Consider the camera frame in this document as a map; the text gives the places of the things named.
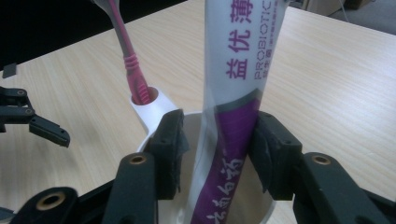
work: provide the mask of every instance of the purple label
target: purple label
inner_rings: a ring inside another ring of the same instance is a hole
[[[219,137],[216,152],[191,223],[225,223],[247,155],[261,95],[259,91],[254,91],[217,108]]]

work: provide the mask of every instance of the table surface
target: table surface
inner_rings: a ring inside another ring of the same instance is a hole
[[[185,112],[203,104],[204,1],[127,24],[150,85]],[[333,156],[363,188],[396,198],[396,36],[288,8],[261,110],[304,152]],[[18,210],[58,186],[86,193],[115,177],[145,137],[129,105],[114,31],[18,65],[7,88],[28,91],[36,113],[69,131],[69,148],[7,125],[0,134],[0,206]],[[269,223],[295,223],[277,203]]]

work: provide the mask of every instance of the light wood surface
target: light wood surface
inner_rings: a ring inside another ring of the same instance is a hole
[[[202,109],[204,1],[190,0],[127,24],[147,81],[185,112]],[[333,156],[363,188],[396,198],[396,36],[288,8],[261,110],[304,152]],[[36,113],[69,131],[58,147],[8,125],[0,134],[0,206],[18,210],[57,186],[86,193],[115,177],[145,137],[129,106],[113,31],[18,65],[7,88],[28,91]],[[269,223],[295,223],[280,202]]]

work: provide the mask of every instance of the gray floor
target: gray floor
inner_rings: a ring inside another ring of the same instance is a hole
[[[340,9],[331,18],[396,35],[396,0],[374,0],[359,9],[346,8],[346,17]]]

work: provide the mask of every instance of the white and purple tube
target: white and purple tube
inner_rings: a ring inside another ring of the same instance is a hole
[[[205,99],[184,223],[225,223],[289,1],[205,1]]]

